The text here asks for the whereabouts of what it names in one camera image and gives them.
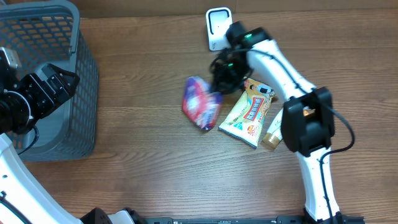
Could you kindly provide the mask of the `red purple pad pack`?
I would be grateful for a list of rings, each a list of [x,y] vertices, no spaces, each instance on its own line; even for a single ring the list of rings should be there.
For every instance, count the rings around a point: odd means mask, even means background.
[[[182,111],[202,131],[214,128],[223,95],[210,93],[210,86],[198,76],[188,77],[182,98]]]

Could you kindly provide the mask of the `yellow snack bag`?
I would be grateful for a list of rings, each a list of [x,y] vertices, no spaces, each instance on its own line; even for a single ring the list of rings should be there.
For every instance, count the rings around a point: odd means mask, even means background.
[[[243,83],[243,88],[243,94],[218,129],[257,148],[275,91],[251,78]]]

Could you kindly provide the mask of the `white bamboo print tube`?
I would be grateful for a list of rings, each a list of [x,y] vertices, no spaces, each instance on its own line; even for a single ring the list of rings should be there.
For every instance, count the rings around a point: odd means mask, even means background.
[[[266,135],[262,139],[262,143],[268,148],[270,148],[271,151],[274,151],[282,140],[282,133],[281,133],[282,115],[283,115],[283,109],[281,109],[277,113],[277,115],[271,122],[271,125],[267,129]]]

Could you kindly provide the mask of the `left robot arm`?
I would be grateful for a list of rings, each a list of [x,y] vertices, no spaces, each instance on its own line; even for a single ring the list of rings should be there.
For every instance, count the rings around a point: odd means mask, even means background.
[[[19,67],[16,53],[1,48],[1,223],[133,223],[126,210],[108,215],[94,208],[76,218],[29,172],[7,133],[36,131],[38,120],[74,96],[80,79],[48,63],[42,67],[45,80],[34,73],[18,80]]]

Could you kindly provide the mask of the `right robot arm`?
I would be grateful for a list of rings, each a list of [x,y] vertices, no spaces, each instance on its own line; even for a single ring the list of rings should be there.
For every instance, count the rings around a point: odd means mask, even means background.
[[[284,102],[280,130],[300,164],[309,222],[340,222],[330,171],[335,134],[331,93],[301,76],[263,28],[247,31],[240,22],[234,22],[227,26],[224,36],[229,45],[210,65],[212,91],[230,94],[251,72],[265,79]]]

